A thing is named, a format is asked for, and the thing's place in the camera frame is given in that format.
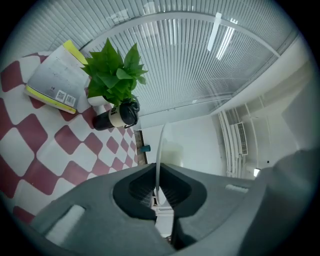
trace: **blue object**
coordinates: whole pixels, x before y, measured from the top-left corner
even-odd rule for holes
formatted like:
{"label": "blue object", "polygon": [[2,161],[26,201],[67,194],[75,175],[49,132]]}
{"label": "blue object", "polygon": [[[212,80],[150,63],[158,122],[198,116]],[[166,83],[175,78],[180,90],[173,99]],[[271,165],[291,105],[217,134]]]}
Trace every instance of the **blue object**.
{"label": "blue object", "polygon": [[140,148],[140,151],[141,152],[150,152],[151,151],[151,147],[150,147],[150,145],[142,146]]}

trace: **red and white tile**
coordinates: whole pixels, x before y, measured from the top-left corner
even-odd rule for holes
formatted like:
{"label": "red and white tile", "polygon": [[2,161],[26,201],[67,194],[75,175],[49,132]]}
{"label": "red and white tile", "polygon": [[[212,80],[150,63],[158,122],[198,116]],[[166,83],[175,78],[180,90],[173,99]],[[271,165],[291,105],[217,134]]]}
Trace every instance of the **red and white tile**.
{"label": "red and white tile", "polygon": [[132,128],[93,129],[93,109],[83,94],[76,114],[24,94],[28,79],[50,52],[11,63],[0,73],[0,196],[25,223],[80,183],[137,165]]}

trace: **book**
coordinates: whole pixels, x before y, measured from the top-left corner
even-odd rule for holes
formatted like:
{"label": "book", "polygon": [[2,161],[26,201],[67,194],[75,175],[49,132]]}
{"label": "book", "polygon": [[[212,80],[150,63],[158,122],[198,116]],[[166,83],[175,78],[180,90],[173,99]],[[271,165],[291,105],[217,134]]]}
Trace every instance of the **book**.
{"label": "book", "polygon": [[24,92],[43,103],[75,114],[89,76],[81,68],[85,57],[68,40],[35,70]]}

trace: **black bottle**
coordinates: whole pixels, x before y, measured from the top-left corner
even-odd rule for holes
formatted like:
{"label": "black bottle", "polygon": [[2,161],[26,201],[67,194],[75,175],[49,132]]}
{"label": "black bottle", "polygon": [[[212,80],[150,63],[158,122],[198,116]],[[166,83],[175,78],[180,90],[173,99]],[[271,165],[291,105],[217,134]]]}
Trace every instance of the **black bottle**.
{"label": "black bottle", "polygon": [[138,109],[140,108],[137,107],[136,102],[124,102],[94,117],[93,127],[98,131],[103,131],[113,127],[129,128],[134,126],[138,122]]}

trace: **vent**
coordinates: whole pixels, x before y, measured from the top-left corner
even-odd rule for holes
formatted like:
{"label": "vent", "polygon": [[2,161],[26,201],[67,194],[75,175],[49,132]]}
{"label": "vent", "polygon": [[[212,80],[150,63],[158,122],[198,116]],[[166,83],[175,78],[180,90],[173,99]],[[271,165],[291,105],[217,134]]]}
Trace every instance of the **vent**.
{"label": "vent", "polygon": [[245,133],[244,123],[240,122],[236,124],[237,137],[239,144],[239,153],[243,156],[248,155],[247,138]]}

